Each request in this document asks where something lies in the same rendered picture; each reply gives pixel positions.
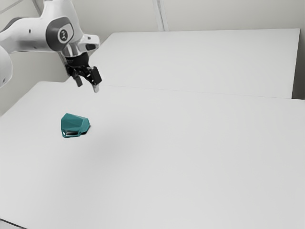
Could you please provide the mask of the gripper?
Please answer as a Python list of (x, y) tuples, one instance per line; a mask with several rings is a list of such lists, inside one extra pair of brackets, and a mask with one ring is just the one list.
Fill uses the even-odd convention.
[(99, 92), (99, 84), (102, 82), (102, 78), (97, 67), (91, 68), (89, 66), (89, 55), (87, 52), (75, 57), (65, 57), (65, 68), (68, 76), (72, 76), (78, 87), (83, 85), (77, 72), (80, 71), (92, 85), (93, 91), (95, 93)]

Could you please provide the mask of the teal faceted mug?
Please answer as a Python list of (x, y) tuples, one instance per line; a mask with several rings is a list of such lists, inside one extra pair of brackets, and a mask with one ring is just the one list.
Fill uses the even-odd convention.
[(90, 127), (91, 124), (86, 117), (66, 113), (61, 118), (61, 134), (64, 138), (84, 135)]

